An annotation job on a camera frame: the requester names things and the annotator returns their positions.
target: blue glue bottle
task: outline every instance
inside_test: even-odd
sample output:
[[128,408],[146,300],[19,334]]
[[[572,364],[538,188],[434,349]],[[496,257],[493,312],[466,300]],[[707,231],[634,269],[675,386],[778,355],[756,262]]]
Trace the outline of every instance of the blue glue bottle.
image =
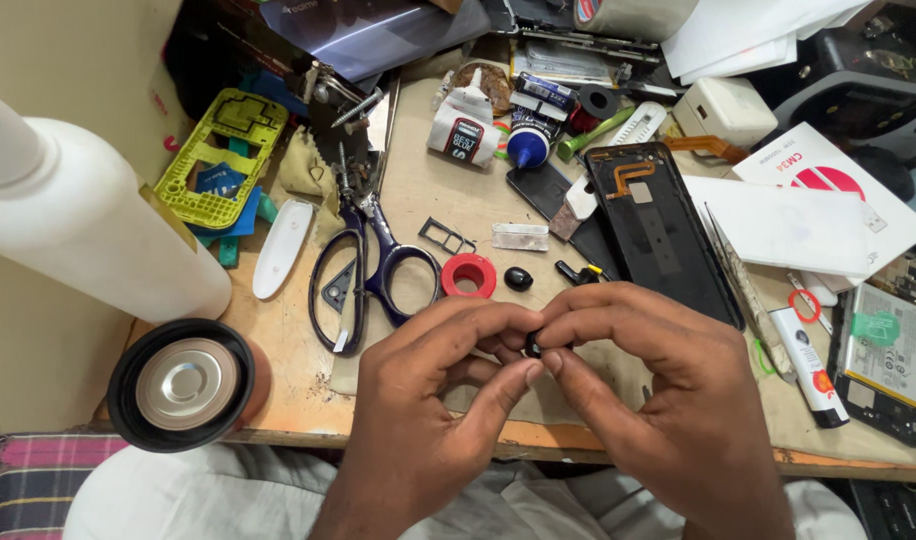
[[517,104],[512,109],[512,133],[508,138],[508,157],[515,167],[530,169],[543,164],[551,153],[561,124]]

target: scissors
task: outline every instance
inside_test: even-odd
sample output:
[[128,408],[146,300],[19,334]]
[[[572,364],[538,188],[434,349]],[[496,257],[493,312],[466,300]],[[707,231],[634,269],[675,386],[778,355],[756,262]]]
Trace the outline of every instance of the scissors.
[[[370,155],[382,154],[369,152]],[[357,175],[348,172],[343,165],[341,176],[341,207],[338,214],[344,218],[345,229],[340,230],[321,250],[315,268],[311,272],[311,285],[308,287],[308,312],[311,313],[311,324],[315,329],[322,345],[338,355],[353,355],[361,343],[361,335],[365,325],[365,293],[369,292],[378,299],[392,325],[397,328],[403,325],[411,315],[401,311],[394,304],[391,296],[391,283],[394,268],[406,258],[418,259],[426,262],[434,272],[435,291],[432,301],[440,295],[441,266],[438,261],[426,250],[412,245],[402,245],[394,239],[388,220],[381,211],[379,203],[380,178],[369,185]],[[368,224],[378,238],[378,268],[368,279],[364,279],[365,265],[368,261],[368,235],[365,224]],[[318,313],[315,308],[315,284],[318,282],[320,271],[328,255],[339,245],[344,238],[352,238],[356,244],[356,257],[353,263],[351,294],[354,302],[345,301],[342,309],[341,327],[338,340],[331,341],[318,323]]]

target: sim card tray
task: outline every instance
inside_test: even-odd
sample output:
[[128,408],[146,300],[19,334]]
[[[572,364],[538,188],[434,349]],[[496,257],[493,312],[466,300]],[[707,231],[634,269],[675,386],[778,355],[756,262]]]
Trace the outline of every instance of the sim card tray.
[[[428,229],[431,228],[431,227],[434,227],[435,229],[437,228],[437,229],[440,230],[440,231],[443,231],[443,232],[448,233],[448,237],[447,237],[446,239],[444,239],[443,242],[439,242],[438,240],[435,240],[435,239],[429,237],[429,236],[428,236]],[[440,247],[442,250],[444,250],[444,251],[446,251],[446,252],[448,252],[448,253],[450,253],[450,254],[457,255],[459,252],[461,253],[461,252],[462,252],[462,251],[461,251],[461,248],[462,248],[462,246],[464,246],[464,245],[471,246],[471,251],[469,251],[469,253],[474,253],[475,251],[478,251],[478,246],[476,246],[476,245],[474,244],[474,242],[472,242],[472,241],[466,239],[464,236],[462,237],[462,236],[459,235],[457,232],[452,231],[450,228],[444,227],[443,225],[440,224],[440,222],[439,222],[438,220],[436,220],[435,218],[430,217],[430,216],[428,217],[428,221],[425,221],[425,222],[424,222],[424,226],[421,227],[421,230],[419,230],[419,231],[417,232],[417,235],[418,235],[419,237],[425,239],[425,240],[428,240],[428,241],[431,242],[432,244],[435,244],[436,246]],[[448,243],[448,240],[451,240],[451,237],[454,237],[455,239],[461,240],[461,243],[458,244],[458,248],[455,249],[455,250],[453,250],[453,251],[452,251],[450,248],[448,248],[447,245],[446,245],[446,244]]]

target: green rubber band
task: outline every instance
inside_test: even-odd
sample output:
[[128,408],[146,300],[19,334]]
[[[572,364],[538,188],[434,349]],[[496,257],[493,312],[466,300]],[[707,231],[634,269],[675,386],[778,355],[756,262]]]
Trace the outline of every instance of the green rubber band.
[[776,373],[775,368],[764,367],[764,360],[761,358],[762,353],[761,353],[761,340],[760,339],[754,340],[754,348],[758,350],[758,365],[761,366],[761,371],[765,372],[768,375]]

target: red roll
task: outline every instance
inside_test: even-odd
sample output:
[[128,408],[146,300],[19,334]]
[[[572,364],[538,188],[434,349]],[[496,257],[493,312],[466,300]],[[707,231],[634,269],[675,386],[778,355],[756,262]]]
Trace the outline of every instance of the red roll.
[[[457,280],[471,280],[478,287],[474,292],[464,292],[455,285]],[[471,296],[490,298],[498,285],[494,265],[487,257],[473,252],[458,253],[441,268],[441,288],[448,296]]]

